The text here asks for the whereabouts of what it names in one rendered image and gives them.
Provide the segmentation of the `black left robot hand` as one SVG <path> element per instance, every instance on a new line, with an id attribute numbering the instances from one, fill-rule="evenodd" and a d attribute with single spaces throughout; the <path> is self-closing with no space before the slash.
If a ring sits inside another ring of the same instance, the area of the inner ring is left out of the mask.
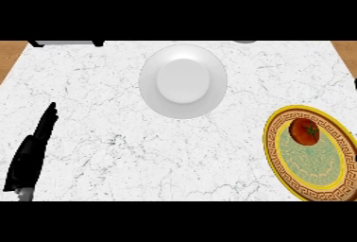
<path id="1" fill-rule="evenodd" d="M 33 188 L 36 185 L 45 146 L 57 119 L 55 103 L 51 102 L 38 120 L 35 132 L 24 137 L 14 152 L 4 182 L 4 192 L 20 188 Z"/>

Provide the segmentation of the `white plate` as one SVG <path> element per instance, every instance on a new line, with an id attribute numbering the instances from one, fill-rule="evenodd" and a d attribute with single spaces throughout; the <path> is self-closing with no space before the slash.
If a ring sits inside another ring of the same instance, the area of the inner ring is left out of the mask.
<path id="1" fill-rule="evenodd" d="M 175 44 L 147 59 L 138 85 L 142 101 L 157 114 L 193 119 L 209 113 L 224 98 L 225 69 L 204 48 Z"/>

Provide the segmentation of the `red tomato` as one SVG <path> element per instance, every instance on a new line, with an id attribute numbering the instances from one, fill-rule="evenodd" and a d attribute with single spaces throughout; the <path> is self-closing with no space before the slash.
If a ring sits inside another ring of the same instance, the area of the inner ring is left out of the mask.
<path id="1" fill-rule="evenodd" d="M 302 146 L 312 146 L 318 142 L 318 126 L 306 118 L 296 118 L 288 126 L 288 134 Z"/>

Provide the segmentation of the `yellow patterned plate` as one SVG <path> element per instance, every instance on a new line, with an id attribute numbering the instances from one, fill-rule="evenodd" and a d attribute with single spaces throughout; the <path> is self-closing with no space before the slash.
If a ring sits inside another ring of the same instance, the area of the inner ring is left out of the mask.
<path id="1" fill-rule="evenodd" d="M 290 137 L 296 118 L 318 126 L 312 146 Z M 266 120 L 262 141 L 271 171 L 299 199 L 357 201 L 357 140 L 325 112 L 303 105 L 281 107 Z"/>

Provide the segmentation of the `grey appliance with black legs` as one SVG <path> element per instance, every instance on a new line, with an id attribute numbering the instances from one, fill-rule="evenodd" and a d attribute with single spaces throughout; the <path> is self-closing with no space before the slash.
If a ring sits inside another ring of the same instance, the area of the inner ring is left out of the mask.
<path id="1" fill-rule="evenodd" d="M 32 47 L 44 47 L 45 45 L 72 45 L 88 44 L 101 47 L 104 41 L 27 41 Z"/>

